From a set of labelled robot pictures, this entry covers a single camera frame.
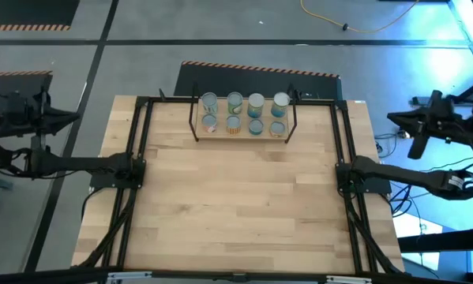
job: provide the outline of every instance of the can holder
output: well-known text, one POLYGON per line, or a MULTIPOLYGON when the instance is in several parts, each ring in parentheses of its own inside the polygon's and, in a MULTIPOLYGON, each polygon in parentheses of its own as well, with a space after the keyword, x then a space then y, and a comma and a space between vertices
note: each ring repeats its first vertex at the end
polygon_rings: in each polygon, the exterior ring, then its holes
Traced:
POLYGON ((250 122, 253 119, 247 114, 248 98, 243 98, 242 112, 237 114, 241 122, 241 131, 236 134, 230 134, 227 131, 227 118, 230 115, 227 110, 227 98, 217 97, 217 113, 213 114, 216 117, 216 131, 208 132, 203 126, 202 119, 206 115, 201 101, 201 92, 197 87, 197 83, 193 84, 191 103, 190 103, 190 115, 189 125, 194 139, 199 140, 267 140, 267 141, 284 141, 288 143, 294 133, 296 126, 298 125, 298 119, 296 116, 296 101, 298 100, 298 92, 295 90, 292 84, 287 89, 287 94, 291 98, 291 103, 287 107, 287 112, 282 118, 274 117, 271 114, 271 108, 273 105, 273 99, 265 99, 263 106, 262 115, 257 118, 263 124, 262 133, 259 135, 253 135, 249 131, 250 122), (273 122, 281 122, 285 126, 285 130, 281 136, 273 136, 270 132, 270 126, 273 122))

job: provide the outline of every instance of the wooden table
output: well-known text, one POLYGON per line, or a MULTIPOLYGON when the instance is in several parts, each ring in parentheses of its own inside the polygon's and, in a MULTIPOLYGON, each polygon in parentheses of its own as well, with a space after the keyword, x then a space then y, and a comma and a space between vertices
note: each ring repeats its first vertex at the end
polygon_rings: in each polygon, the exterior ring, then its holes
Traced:
MULTIPOLYGON (((135 100, 115 97, 101 155, 125 151, 135 100)), ((377 159, 366 104, 347 103, 357 153, 377 159)), ((298 127, 288 144, 196 142, 189 107, 153 106, 125 269, 354 273, 328 107, 298 106, 298 127)), ((339 121, 347 157, 341 114, 339 121)), ((115 193, 106 189, 88 201, 73 264, 107 232, 115 193)), ((403 269, 389 206, 378 195, 365 197, 376 242, 403 269)), ((112 264, 120 237, 115 240, 112 264)), ((359 244, 368 270, 360 236, 359 244)))

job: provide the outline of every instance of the gray floor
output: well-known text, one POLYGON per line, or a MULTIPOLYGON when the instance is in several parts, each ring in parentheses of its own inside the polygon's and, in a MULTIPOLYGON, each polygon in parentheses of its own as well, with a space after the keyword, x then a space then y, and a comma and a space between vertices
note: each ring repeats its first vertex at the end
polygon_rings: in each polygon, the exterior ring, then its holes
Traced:
MULTIPOLYGON (((97 39, 110 0, 82 0, 69 32, 0 32, 7 39, 97 39)), ((312 11, 356 28, 376 28, 411 3, 373 0, 305 0, 312 11)), ((464 39, 444 3, 421 3, 396 25, 376 34, 342 32, 309 17, 291 0, 128 0, 120 1, 110 39, 464 39)), ((0 47, 0 71, 54 70, 54 107, 76 110, 96 47, 0 47)), ((171 95, 183 60, 261 65, 341 75, 343 97, 368 102, 375 133, 394 125, 385 115, 408 110, 414 95, 433 89, 458 94, 473 84, 473 55, 466 47, 294 47, 294 46, 140 46, 105 47, 73 155, 96 156, 115 95, 171 95)), ((59 153, 67 129, 48 143, 59 153)), ((9 139, 10 148, 27 145, 9 139)), ((385 163, 426 170, 472 156, 468 148, 431 140, 423 158, 406 159, 410 141, 401 141, 385 163), (452 156, 453 149, 461 156, 452 156)), ((31 244, 49 182, 11 180, 0 190, 0 273, 21 269, 31 244)), ((81 203, 89 176, 77 173, 63 185, 38 269, 67 268, 80 227, 81 203)), ((423 189, 414 189, 414 195, 423 189)), ((473 200, 446 202, 433 196, 416 200, 421 216, 456 230, 473 228, 473 200)))

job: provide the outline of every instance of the black and orange striped tape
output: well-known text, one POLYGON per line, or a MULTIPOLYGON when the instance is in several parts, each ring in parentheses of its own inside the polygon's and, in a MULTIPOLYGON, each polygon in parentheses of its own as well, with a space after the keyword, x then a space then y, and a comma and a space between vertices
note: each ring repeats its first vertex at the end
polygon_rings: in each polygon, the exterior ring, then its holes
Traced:
POLYGON ((0 72, 0 76, 18 76, 18 75, 43 75, 51 74, 52 71, 17 71, 17 72, 0 72))
POLYGON ((299 74, 299 75, 340 78, 340 75, 330 74, 330 73, 319 73, 319 72, 311 72, 311 71, 298 71, 298 70, 293 70, 293 69, 254 67, 254 66, 246 66, 246 65, 219 64, 219 63, 196 62, 196 61, 184 61, 184 62, 182 62, 182 65, 199 65, 199 66, 208 66, 208 67, 232 68, 232 69, 241 69, 241 70, 253 70, 253 71, 289 73, 289 74, 299 74))
POLYGON ((64 24, 0 24, 0 32, 9 31, 68 31, 71 27, 64 24))

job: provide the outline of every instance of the tin can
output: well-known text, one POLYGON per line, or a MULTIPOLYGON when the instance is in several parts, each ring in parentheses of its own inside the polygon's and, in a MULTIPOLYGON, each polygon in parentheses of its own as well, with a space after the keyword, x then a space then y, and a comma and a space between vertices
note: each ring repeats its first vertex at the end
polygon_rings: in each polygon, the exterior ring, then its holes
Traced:
POLYGON ((207 114, 216 114, 217 113, 217 95, 214 93, 208 92, 201 97, 203 102, 203 108, 207 114))
POLYGON ((276 118, 282 118, 287 113, 287 106, 291 98, 284 92, 275 94, 273 98, 273 106, 271 107, 271 114, 276 118))
POLYGON ((249 124, 249 132, 252 135, 261 135, 264 126, 265 125, 262 123, 262 121, 253 119, 249 124))
POLYGON ((227 96, 227 110, 230 114, 241 114, 243 96, 238 92, 232 92, 227 96))
POLYGON ((265 104, 265 97, 261 94, 252 94, 249 96, 249 108, 247 114, 251 118, 259 118, 262 115, 262 107, 265 104))
POLYGON ((269 126, 269 132, 271 136, 278 138, 285 133, 285 125, 282 122, 274 121, 271 126, 269 126))
POLYGON ((238 134, 242 130, 242 122, 236 115, 230 115, 227 118, 227 132, 229 134, 238 134))
POLYGON ((201 123, 207 133, 213 133, 217 130, 217 118, 212 114, 206 114, 201 120, 201 123))

